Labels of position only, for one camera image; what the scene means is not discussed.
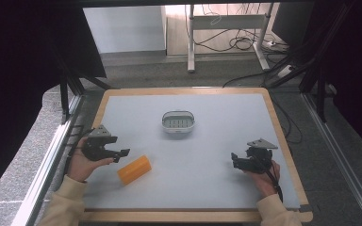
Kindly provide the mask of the dark curtain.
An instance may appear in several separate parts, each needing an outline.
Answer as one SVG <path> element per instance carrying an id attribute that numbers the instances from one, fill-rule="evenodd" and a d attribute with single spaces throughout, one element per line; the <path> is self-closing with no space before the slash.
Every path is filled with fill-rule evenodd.
<path id="1" fill-rule="evenodd" d="M 276 22 L 286 33 L 303 34 L 291 47 L 298 67 L 316 52 L 315 41 L 325 23 L 333 18 L 343 0 L 282 0 Z M 355 0 L 329 47 L 322 72 L 327 85 L 336 89 L 334 105 L 362 139 L 362 0 Z"/>
<path id="2" fill-rule="evenodd" d="M 0 178 L 66 71 L 106 75 L 83 8 L 45 1 L 0 0 Z"/>

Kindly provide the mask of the orange ribbed block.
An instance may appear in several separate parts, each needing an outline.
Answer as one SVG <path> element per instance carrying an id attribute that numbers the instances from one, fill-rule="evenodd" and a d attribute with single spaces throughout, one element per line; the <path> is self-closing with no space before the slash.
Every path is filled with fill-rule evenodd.
<path id="1" fill-rule="evenodd" d="M 117 171 L 121 182 L 127 186 L 152 169 L 150 161 L 143 155 Z"/>

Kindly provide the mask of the person's left hand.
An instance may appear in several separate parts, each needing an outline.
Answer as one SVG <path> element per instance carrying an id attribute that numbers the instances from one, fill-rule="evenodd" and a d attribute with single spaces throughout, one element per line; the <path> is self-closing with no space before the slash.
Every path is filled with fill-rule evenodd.
<path id="1" fill-rule="evenodd" d="M 91 174 L 99 167 L 109 165 L 113 162 L 112 158 L 105 158 L 98 161 L 89 160 L 83 153 L 82 148 L 85 145 L 86 138 L 81 138 L 74 148 L 66 175 L 80 183 L 85 182 Z"/>

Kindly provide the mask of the white oval basket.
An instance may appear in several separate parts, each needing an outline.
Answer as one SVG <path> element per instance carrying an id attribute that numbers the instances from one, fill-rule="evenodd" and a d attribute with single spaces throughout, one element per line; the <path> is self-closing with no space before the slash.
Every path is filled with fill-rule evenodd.
<path id="1" fill-rule="evenodd" d="M 169 111 L 162 116 L 162 127 L 166 133 L 189 133 L 194 125 L 194 115 L 186 110 Z"/>

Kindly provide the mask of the person's right hand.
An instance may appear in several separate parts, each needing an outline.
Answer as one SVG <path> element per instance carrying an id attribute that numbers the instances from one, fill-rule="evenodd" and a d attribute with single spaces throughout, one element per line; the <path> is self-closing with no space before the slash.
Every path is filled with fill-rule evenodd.
<path id="1" fill-rule="evenodd" d="M 246 174 L 252 178 L 256 188 L 263 198 L 278 193 L 274 182 L 279 182 L 280 166 L 274 160 L 271 162 L 271 169 L 269 170 L 269 173 L 257 174 L 246 171 Z"/>

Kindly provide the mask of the aluminium frame rail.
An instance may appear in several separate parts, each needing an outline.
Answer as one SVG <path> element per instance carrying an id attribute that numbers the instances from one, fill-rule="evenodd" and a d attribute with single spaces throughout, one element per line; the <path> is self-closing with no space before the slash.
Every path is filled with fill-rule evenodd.
<path id="1" fill-rule="evenodd" d="M 45 154 L 10 226 L 34 226 L 83 102 L 83 95 L 75 95 L 68 104 L 70 118 L 56 124 L 49 146 L 45 149 Z"/>
<path id="2" fill-rule="evenodd" d="M 313 98 L 306 93 L 302 94 L 302 98 L 311 117 L 319 128 L 328 150 L 334 157 L 341 174 L 343 175 L 349 189 L 352 191 L 354 198 L 356 199 L 356 202 L 362 211 L 362 183 L 359 181 L 359 178 L 355 174 L 351 164 L 343 153 L 328 124 L 324 122 L 317 113 L 315 101 Z"/>

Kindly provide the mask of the light grey table mat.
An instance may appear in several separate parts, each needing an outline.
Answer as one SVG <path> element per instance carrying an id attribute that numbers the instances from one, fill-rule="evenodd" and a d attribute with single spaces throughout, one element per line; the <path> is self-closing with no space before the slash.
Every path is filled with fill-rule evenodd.
<path id="1" fill-rule="evenodd" d="M 84 196 L 91 210 L 246 210 L 260 194 L 252 179 L 233 167 L 231 153 L 246 154 L 250 141 L 277 146 L 284 205 L 300 206 L 284 156 L 271 102 L 262 93 L 179 95 L 107 94 L 96 123 L 118 138 L 112 149 L 129 149 L 117 164 L 97 169 Z M 162 116 L 186 110 L 195 118 L 189 133 L 166 133 Z M 146 155 L 152 169 L 125 186 L 117 171 Z"/>

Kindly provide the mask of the white metal desk frame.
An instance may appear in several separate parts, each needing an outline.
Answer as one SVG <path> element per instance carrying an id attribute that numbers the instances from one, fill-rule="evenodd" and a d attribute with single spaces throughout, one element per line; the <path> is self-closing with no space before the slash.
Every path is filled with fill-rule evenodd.
<path id="1" fill-rule="evenodd" d="M 195 30 L 219 30 L 219 29 L 253 29 L 259 30 L 260 34 L 253 41 L 255 54 L 263 71 L 267 71 L 270 66 L 264 57 L 262 44 L 267 32 L 267 28 L 272 16 L 273 3 L 269 4 L 264 14 L 248 14 L 248 15 L 220 15 L 220 20 L 214 23 L 216 16 L 195 16 L 194 5 L 189 6 L 188 18 L 186 19 L 189 47 L 188 47 L 188 72 L 195 72 Z"/>

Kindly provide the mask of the white wall panel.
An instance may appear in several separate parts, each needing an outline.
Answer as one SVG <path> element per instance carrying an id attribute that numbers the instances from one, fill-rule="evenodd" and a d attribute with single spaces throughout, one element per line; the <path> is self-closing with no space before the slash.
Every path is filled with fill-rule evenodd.
<path id="1" fill-rule="evenodd" d="M 163 6 L 84 8 L 83 11 L 100 54 L 166 49 Z"/>

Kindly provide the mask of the black metal frame strut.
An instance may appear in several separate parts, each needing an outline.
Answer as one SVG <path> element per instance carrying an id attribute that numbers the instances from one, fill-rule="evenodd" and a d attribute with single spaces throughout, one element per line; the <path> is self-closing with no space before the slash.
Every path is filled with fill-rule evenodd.
<path id="1" fill-rule="evenodd" d="M 354 1 L 355 0 L 343 0 L 338 5 L 337 11 L 333 14 L 333 18 L 324 24 L 318 36 L 315 38 L 315 41 L 319 43 L 319 47 L 305 64 L 298 67 L 295 71 L 285 77 L 269 84 L 269 88 L 274 89 L 303 73 L 304 78 L 299 85 L 299 90 L 302 93 L 307 93 L 312 90 L 314 86 L 317 86 L 316 112 L 322 122 L 326 122 L 326 118 L 324 116 L 326 77 L 322 72 L 321 66 L 333 39 L 345 21 Z"/>
<path id="2" fill-rule="evenodd" d="M 66 64 L 62 54 L 59 52 L 57 46 L 51 40 L 47 40 L 47 43 L 59 69 L 59 89 L 62 109 L 61 123 L 64 124 L 72 115 L 68 89 L 70 89 L 75 96 L 81 96 L 85 92 L 85 88 L 80 81 L 81 78 L 85 78 L 103 90 L 113 89 L 113 87 L 96 77 L 88 76 L 80 72 L 72 72 Z"/>

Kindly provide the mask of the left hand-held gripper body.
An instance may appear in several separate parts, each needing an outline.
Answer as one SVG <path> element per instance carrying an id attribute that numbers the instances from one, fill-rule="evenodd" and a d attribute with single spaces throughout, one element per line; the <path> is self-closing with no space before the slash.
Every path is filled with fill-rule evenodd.
<path id="1" fill-rule="evenodd" d="M 101 124 L 90 130 L 82 153 L 91 161 L 98 161 L 105 158 L 111 158 L 106 146 L 106 137 L 113 137 L 106 127 Z"/>

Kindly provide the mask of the white power strip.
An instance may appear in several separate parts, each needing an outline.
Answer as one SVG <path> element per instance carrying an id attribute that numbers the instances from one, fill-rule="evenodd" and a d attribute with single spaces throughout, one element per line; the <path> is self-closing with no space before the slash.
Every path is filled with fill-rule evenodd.
<path id="1" fill-rule="evenodd" d="M 282 78 L 286 75 L 290 74 L 294 70 L 294 67 L 292 65 L 287 65 L 284 69 L 282 69 L 277 76 Z"/>

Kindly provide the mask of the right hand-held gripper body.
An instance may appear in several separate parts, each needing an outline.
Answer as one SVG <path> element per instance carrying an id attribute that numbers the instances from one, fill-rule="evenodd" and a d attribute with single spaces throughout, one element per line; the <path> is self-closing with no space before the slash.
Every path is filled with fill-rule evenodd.
<path id="1" fill-rule="evenodd" d="M 277 146 L 260 138 L 247 143 L 249 146 L 247 153 L 247 170 L 253 173 L 262 174 L 272 167 L 272 151 Z"/>

